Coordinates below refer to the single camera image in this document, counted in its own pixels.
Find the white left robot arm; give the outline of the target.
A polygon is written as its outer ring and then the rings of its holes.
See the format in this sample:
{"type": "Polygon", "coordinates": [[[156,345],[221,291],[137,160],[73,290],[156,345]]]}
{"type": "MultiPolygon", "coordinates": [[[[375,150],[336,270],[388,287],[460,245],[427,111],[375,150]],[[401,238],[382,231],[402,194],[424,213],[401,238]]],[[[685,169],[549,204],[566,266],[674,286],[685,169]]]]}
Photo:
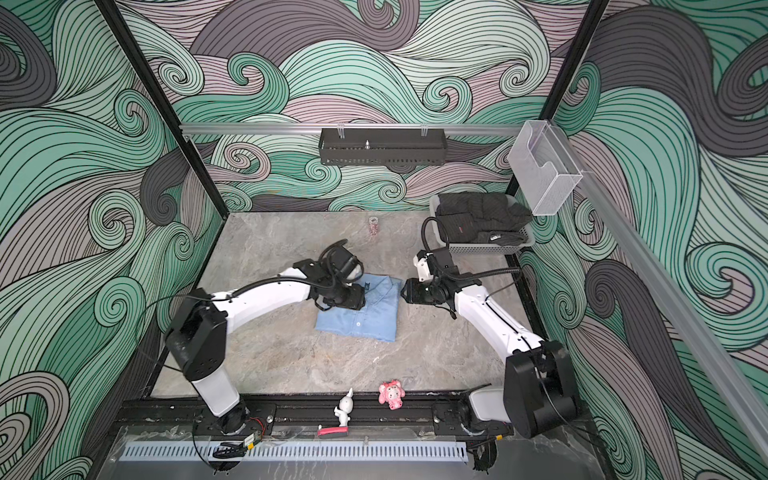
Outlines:
{"type": "Polygon", "coordinates": [[[299,260],[275,276],[234,290],[208,293],[198,288],[185,296],[165,334],[165,346],[222,434],[242,432],[249,418],[224,366],[230,334],[282,307],[309,300],[320,311],[359,311],[365,306],[364,287],[357,283],[364,264],[346,243],[337,241],[316,259],[299,260]]]}

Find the light blue long sleeve shirt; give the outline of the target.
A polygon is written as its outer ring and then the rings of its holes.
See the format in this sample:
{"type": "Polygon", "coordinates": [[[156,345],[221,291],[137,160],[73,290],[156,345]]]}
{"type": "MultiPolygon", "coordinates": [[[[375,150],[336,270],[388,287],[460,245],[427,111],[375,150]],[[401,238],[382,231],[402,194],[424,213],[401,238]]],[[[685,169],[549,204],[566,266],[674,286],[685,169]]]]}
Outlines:
{"type": "Polygon", "coordinates": [[[320,311],[315,329],[345,337],[394,342],[402,281],[390,276],[364,274],[356,284],[364,290],[363,308],[320,311]]]}

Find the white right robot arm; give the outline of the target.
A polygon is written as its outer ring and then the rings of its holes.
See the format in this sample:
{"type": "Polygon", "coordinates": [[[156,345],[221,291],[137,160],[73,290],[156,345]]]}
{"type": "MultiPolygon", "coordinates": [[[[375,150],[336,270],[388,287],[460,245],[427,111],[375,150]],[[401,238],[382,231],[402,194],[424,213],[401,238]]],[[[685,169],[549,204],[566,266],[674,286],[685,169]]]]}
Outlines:
{"type": "Polygon", "coordinates": [[[526,328],[482,283],[484,278],[512,275],[516,270],[460,272],[448,245],[430,247],[426,231],[431,223],[443,229],[434,216],[422,223],[422,249],[413,260],[417,276],[405,282],[401,297],[408,304],[434,306],[448,311],[454,319],[469,321],[504,361],[500,387],[484,386],[468,394],[470,417],[508,424],[526,438],[575,420],[580,397],[567,349],[526,328]]]}

